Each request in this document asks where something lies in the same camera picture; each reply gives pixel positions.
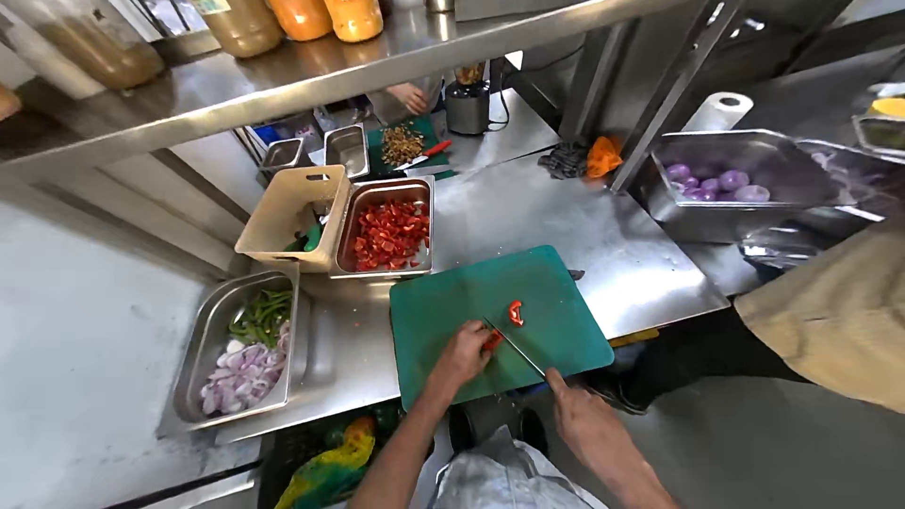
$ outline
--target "black shoe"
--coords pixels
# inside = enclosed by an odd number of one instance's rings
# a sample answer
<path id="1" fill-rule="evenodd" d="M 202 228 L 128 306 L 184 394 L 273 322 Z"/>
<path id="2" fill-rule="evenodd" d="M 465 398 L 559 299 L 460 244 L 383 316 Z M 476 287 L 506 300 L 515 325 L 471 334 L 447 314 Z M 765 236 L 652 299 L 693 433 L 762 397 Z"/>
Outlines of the black shoe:
<path id="1" fill-rule="evenodd" d="M 450 444 L 454 454 L 473 449 L 477 446 L 474 438 L 474 427 L 468 412 L 462 405 L 452 405 L 449 409 Z"/>
<path id="2" fill-rule="evenodd" d="M 541 422 L 538 412 L 531 408 L 524 408 L 519 414 L 519 436 L 521 441 L 536 448 L 544 457 L 549 457 L 547 434 L 544 432 L 544 423 Z"/>
<path id="3" fill-rule="evenodd" d="M 625 397 L 617 375 L 595 370 L 584 376 L 582 380 L 592 393 L 603 398 L 609 406 L 633 416 L 642 416 L 647 413 L 647 407 L 634 405 Z"/>

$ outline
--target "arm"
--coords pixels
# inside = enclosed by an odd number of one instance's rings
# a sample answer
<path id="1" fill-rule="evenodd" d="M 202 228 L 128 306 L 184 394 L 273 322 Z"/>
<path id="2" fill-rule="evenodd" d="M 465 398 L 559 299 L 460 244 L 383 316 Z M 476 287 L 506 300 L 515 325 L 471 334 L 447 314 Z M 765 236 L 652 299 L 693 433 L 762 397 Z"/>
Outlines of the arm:
<path id="1" fill-rule="evenodd" d="M 571 389 L 556 369 L 547 370 L 547 380 L 556 396 L 559 435 L 626 509 L 678 508 L 609 405 Z"/>
<path id="2" fill-rule="evenodd" d="M 466 322 L 446 345 L 424 391 L 396 429 L 348 503 L 349 509 L 404 509 L 412 499 L 418 474 L 437 423 L 456 392 L 480 373 L 491 359 L 481 345 L 491 336 L 479 321 Z"/>
<path id="3" fill-rule="evenodd" d="M 412 83 L 399 83 L 386 87 L 386 91 L 402 102 L 413 115 L 424 115 L 427 112 L 427 97 L 424 91 Z"/>

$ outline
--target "beige plastic crate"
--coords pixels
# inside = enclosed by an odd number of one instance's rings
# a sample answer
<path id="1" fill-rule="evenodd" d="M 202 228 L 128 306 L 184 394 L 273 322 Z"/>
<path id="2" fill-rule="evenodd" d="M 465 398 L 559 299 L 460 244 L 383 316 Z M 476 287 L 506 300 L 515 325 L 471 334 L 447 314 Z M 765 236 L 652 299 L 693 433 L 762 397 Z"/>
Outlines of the beige plastic crate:
<path id="1" fill-rule="evenodd" d="M 276 174 L 235 243 L 235 252 L 255 260 L 298 260 L 303 273 L 322 273 L 342 227 L 351 185 L 342 165 L 284 169 Z M 318 247 L 309 253 L 284 252 L 295 232 L 314 224 L 314 212 L 330 211 Z"/>

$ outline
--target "paper towel roll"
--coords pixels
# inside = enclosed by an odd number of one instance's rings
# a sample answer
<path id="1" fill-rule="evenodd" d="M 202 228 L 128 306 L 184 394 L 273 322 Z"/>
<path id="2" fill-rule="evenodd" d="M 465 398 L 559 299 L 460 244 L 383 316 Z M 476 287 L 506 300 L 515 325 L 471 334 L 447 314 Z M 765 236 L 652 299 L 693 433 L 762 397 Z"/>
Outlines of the paper towel roll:
<path id="1" fill-rule="evenodd" d="M 682 130 L 730 130 L 753 107 L 747 95 L 718 91 L 704 100 Z"/>

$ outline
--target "person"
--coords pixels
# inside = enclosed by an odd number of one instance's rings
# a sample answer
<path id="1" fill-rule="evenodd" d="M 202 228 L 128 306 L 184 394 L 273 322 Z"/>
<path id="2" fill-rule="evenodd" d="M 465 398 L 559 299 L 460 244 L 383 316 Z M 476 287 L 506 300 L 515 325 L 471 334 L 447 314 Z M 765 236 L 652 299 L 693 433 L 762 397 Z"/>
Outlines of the person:
<path id="1" fill-rule="evenodd" d="M 384 125 L 391 125 L 409 116 L 421 116 L 436 108 L 443 86 L 441 74 L 431 74 L 414 80 L 370 91 L 367 98 L 374 105 L 374 114 Z"/>
<path id="2" fill-rule="evenodd" d="M 466 322 L 450 339 L 424 390 L 368 468 L 348 502 L 350 509 L 408 507 L 433 432 L 459 387 L 491 358 L 481 346 L 491 336 L 483 322 Z M 651 466 L 615 412 L 584 389 L 570 388 L 547 371 L 555 394 L 557 431 L 624 507 L 674 509 Z M 569 482 L 537 449 L 508 437 L 505 427 L 481 447 L 462 452 L 448 465 L 433 507 L 598 507 L 605 505 Z"/>
<path id="3" fill-rule="evenodd" d="M 583 374 L 641 414 L 707 376 L 813 382 L 905 413 L 905 217 L 872 225 L 733 307 L 664 330 L 625 372 Z"/>

